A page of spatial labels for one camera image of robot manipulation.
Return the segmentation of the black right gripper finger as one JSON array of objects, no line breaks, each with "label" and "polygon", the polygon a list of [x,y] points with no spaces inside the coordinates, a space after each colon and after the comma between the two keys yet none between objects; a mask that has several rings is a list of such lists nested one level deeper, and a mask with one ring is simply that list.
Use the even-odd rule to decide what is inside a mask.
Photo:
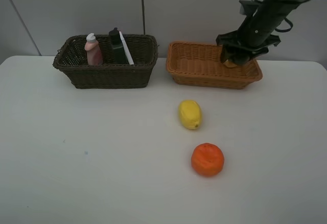
[{"label": "black right gripper finger", "polygon": [[231,55],[231,62],[243,66],[254,58],[253,52],[238,52]]},{"label": "black right gripper finger", "polygon": [[234,63],[233,57],[235,55],[235,48],[229,45],[222,45],[220,61],[221,63],[225,63],[226,61],[230,63]]}]

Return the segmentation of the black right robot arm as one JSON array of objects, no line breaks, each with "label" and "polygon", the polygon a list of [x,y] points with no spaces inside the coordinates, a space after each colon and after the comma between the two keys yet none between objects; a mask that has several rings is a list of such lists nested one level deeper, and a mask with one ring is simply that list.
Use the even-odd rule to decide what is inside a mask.
[{"label": "black right robot arm", "polygon": [[287,16],[301,4],[311,0],[250,0],[240,1],[240,13],[245,16],[240,27],[233,32],[218,35],[222,46],[221,63],[242,66],[277,46],[280,38],[272,33],[286,33],[293,28]]}]

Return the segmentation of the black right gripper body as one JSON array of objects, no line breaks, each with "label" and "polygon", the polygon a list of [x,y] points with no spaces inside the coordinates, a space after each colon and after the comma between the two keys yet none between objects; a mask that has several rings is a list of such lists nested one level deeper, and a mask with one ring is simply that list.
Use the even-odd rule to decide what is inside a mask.
[{"label": "black right gripper body", "polygon": [[253,52],[255,56],[261,56],[269,52],[269,47],[277,46],[281,42],[276,35],[269,34],[263,36],[258,30],[252,30],[250,33],[243,31],[233,31],[226,34],[220,34],[216,38],[217,45],[229,45],[238,52]]}]

